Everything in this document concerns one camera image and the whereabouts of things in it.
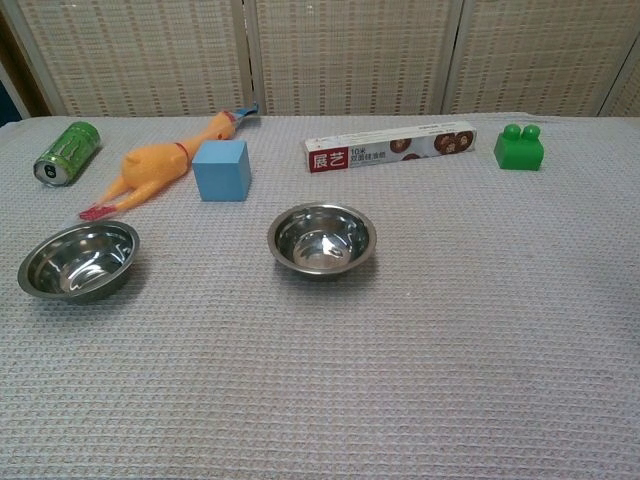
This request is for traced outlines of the blue white packaging tag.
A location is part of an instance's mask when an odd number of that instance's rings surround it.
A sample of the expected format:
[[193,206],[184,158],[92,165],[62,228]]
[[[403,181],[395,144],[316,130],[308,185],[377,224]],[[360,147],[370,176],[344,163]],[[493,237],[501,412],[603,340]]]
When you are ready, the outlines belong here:
[[251,116],[255,116],[259,113],[260,106],[258,102],[254,102],[250,107],[243,107],[236,109],[232,112],[234,118],[234,124],[240,125],[245,119]]

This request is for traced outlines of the grey waffle tablecloth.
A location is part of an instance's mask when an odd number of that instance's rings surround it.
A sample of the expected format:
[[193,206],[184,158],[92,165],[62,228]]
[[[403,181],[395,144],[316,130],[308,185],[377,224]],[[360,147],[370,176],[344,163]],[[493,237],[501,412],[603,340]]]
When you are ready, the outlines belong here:
[[[192,176],[130,211],[127,285],[33,298],[29,251],[102,194],[122,156],[204,118],[98,118],[103,148],[48,188],[34,160],[67,119],[0,128],[0,479],[640,480],[640,127],[542,117],[537,172],[475,151],[312,175],[311,137],[404,117],[246,122],[253,182],[204,203]],[[333,281],[285,273],[282,212],[352,207],[375,258]]]

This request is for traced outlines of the yellow rubber chicken toy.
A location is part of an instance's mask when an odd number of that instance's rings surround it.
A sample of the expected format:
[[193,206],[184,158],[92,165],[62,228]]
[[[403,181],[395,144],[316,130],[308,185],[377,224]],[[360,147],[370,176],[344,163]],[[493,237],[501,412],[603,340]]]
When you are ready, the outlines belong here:
[[145,203],[189,171],[205,141],[231,139],[242,117],[237,112],[222,111],[193,137],[129,151],[123,158],[120,174],[104,195],[78,217],[96,221]]

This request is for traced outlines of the blue foam cube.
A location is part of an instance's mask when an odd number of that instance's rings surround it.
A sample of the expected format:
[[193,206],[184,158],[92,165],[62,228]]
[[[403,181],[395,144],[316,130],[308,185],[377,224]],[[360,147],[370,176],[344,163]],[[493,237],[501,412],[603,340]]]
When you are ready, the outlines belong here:
[[245,140],[205,141],[192,169],[202,201],[239,202],[247,198],[252,176]]

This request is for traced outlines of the green drink can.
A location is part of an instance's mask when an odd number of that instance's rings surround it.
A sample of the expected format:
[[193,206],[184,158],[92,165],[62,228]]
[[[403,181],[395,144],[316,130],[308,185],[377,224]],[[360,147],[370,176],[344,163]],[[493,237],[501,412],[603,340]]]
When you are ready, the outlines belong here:
[[71,184],[100,144],[100,134],[92,124],[85,121],[70,124],[35,161],[35,178],[53,187]]

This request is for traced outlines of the woven folding screen panel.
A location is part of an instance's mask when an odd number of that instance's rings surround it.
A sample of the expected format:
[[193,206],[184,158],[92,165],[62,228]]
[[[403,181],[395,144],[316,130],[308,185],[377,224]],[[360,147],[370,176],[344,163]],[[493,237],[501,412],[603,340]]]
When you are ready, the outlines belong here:
[[625,59],[599,115],[640,117],[640,39]]
[[268,115],[439,114],[464,0],[243,0]]
[[442,109],[595,116],[640,35],[640,0],[462,0]]
[[51,115],[204,116],[254,100],[242,0],[0,0]]

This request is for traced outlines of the white baking paper box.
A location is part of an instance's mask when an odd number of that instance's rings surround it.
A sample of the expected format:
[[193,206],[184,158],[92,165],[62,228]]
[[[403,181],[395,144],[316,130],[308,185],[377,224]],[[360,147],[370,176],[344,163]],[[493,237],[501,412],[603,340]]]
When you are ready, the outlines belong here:
[[392,128],[303,142],[308,170],[321,173],[471,151],[477,129],[467,121]]

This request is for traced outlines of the green toy building block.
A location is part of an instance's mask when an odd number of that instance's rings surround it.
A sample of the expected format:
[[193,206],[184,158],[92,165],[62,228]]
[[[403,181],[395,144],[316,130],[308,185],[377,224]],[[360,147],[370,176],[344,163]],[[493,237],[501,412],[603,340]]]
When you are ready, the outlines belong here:
[[506,125],[494,146],[499,167],[506,170],[538,171],[544,158],[540,133],[540,128],[534,124],[523,128],[517,124]]

